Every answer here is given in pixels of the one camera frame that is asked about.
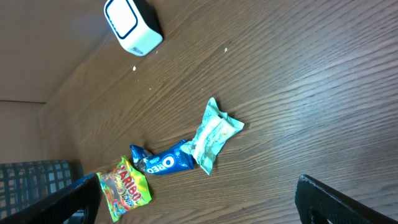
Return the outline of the mint green wipes pack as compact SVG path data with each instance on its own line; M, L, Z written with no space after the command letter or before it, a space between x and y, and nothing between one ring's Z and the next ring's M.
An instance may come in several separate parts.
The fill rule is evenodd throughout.
M181 150L191 155L206 174L211 175L217 155L226 141L243 127L244 123L230 117L227 112L222 112L212 97L207 102L195 136L184 143Z

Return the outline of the blue Oreo cookie pack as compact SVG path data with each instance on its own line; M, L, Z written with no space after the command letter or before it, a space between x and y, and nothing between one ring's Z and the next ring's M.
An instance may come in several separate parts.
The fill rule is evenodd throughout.
M147 174L165 175L194 168L191 155L183 152L180 147L187 141L179 141L171 148L158 154L151 154L143 147L130 145L133 165Z

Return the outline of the green Haribo candy bag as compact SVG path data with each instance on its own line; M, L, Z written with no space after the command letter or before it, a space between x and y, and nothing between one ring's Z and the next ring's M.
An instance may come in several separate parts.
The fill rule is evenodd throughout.
M96 175L113 222L117 222L126 212L147 205L152 200L146 177L125 156L121 157L112 171L97 172Z

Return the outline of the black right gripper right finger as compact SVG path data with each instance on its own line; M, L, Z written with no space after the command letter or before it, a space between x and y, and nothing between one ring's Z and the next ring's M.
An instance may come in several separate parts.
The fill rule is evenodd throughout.
M298 178L295 205L308 224L397 224L393 220L309 175Z

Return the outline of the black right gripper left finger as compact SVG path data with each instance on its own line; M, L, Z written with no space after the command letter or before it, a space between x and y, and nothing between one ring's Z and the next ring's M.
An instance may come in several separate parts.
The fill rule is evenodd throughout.
M43 200L1 220L1 223L94 223L101 202L96 174L87 175Z

